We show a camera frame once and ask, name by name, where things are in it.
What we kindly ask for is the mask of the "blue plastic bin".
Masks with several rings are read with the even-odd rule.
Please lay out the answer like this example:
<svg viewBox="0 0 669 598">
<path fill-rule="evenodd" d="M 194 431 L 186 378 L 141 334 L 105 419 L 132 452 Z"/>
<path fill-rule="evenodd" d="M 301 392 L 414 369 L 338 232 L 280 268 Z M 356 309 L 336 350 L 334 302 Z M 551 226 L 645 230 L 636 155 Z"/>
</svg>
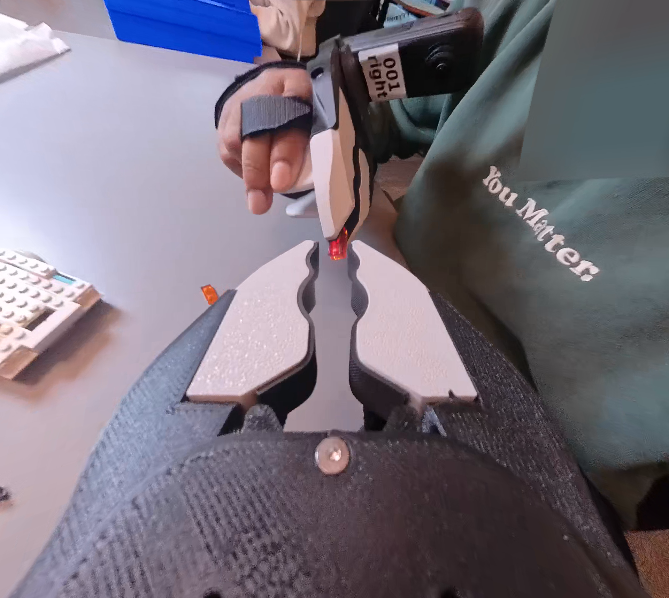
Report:
<svg viewBox="0 0 669 598">
<path fill-rule="evenodd" d="M 248 0 L 104 0 L 116 38 L 253 63 L 262 54 Z"/>
</svg>

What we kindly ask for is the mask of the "person's right hand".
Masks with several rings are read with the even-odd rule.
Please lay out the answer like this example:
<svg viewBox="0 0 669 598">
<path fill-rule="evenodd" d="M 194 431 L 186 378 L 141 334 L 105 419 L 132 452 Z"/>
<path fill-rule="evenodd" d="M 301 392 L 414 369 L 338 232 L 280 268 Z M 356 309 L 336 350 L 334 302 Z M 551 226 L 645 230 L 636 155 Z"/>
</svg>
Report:
<svg viewBox="0 0 669 598">
<path fill-rule="evenodd" d="M 276 66 L 257 72 L 225 101 L 217 119 L 222 163 L 244 182 L 248 209 L 267 213 L 275 193 L 287 193 L 300 174 L 309 135 L 285 130 L 241 139 L 241 103 L 257 95 L 282 95 L 312 101 L 311 80 L 303 67 Z"/>
</svg>

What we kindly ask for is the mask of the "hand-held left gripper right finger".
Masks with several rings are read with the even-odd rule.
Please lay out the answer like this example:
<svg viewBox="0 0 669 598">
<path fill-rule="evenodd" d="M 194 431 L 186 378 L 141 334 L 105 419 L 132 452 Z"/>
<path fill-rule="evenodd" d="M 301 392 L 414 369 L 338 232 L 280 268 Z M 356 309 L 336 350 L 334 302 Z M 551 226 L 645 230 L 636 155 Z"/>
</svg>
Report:
<svg viewBox="0 0 669 598">
<path fill-rule="evenodd" d="M 478 392 L 428 288 L 364 242 L 353 242 L 349 256 L 367 301 L 355 331 L 361 366 L 413 405 L 474 402 Z"/>
</svg>

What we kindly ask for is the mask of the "person's right forearm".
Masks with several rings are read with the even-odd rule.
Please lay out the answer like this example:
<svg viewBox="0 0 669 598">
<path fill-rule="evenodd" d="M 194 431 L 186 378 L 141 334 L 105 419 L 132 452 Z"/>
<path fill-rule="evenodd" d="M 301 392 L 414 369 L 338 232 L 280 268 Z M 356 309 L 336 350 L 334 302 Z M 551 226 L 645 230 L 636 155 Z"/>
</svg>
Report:
<svg viewBox="0 0 669 598">
<path fill-rule="evenodd" d="M 424 157 L 466 92 L 405 98 L 387 103 L 386 152 L 398 159 Z"/>
</svg>

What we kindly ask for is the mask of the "white paper bag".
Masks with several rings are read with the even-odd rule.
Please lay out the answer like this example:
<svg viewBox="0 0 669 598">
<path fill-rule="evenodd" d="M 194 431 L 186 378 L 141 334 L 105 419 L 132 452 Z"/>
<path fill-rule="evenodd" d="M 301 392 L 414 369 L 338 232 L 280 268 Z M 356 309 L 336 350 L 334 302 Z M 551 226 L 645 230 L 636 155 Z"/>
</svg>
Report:
<svg viewBox="0 0 669 598">
<path fill-rule="evenodd" d="M 1 14 L 1 82 L 70 51 L 54 30 Z"/>
</svg>

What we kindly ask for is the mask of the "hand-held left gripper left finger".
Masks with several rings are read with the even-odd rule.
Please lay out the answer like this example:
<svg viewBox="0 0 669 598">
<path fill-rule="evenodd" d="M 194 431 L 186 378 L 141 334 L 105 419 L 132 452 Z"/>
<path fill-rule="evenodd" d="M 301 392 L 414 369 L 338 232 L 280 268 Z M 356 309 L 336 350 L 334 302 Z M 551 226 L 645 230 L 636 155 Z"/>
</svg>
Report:
<svg viewBox="0 0 669 598">
<path fill-rule="evenodd" d="M 190 402 L 255 402 L 314 354 L 318 243 L 303 241 L 236 289 L 187 389 Z"/>
</svg>

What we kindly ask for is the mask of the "grey desk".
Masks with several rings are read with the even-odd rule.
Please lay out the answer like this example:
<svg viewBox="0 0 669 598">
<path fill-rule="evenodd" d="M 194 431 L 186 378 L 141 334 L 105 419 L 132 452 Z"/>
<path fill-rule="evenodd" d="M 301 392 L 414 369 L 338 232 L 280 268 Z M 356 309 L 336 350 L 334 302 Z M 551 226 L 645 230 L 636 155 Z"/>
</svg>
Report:
<svg viewBox="0 0 669 598">
<path fill-rule="evenodd" d="M 1 0 L 70 52 L 1 84 L 1 246 L 93 284 L 102 301 L 1 380 L 1 596 L 62 516 L 129 388 L 207 307 L 306 239 L 316 219 L 260 217 L 218 157 L 213 106 L 241 64 L 119 42 L 102 0 Z"/>
</svg>

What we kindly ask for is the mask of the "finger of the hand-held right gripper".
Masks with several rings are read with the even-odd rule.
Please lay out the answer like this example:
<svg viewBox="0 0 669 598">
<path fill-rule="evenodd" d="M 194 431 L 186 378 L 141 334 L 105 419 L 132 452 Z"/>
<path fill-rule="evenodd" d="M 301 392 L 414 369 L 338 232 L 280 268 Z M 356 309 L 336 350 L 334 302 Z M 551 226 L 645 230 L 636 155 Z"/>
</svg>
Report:
<svg viewBox="0 0 669 598">
<path fill-rule="evenodd" d="M 355 209 L 355 142 L 355 129 L 349 125 L 325 130 L 310 140 L 316 208 L 322 234 L 329 241 L 339 236 Z"/>
<path fill-rule="evenodd" d="M 348 218 L 348 238 L 355 239 L 364 222 L 369 216 L 373 194 L 374 164 L 370 165 L 367 155 L 362 149 L 355 153 L 354 158 L 354 208 Z"/>
</svg>

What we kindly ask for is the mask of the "red tan brick toy truck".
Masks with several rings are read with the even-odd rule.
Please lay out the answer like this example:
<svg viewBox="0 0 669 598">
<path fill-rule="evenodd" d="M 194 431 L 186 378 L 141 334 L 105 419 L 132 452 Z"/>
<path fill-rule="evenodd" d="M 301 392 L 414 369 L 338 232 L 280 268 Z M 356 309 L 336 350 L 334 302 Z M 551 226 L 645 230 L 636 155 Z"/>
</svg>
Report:
<svg viewBox="0 0 669 598">
<path fill-rule="evenodd" d="M 89 282 L 2 247 L 1 377 L 17 378 L 101 299 Z"/>
</svg>

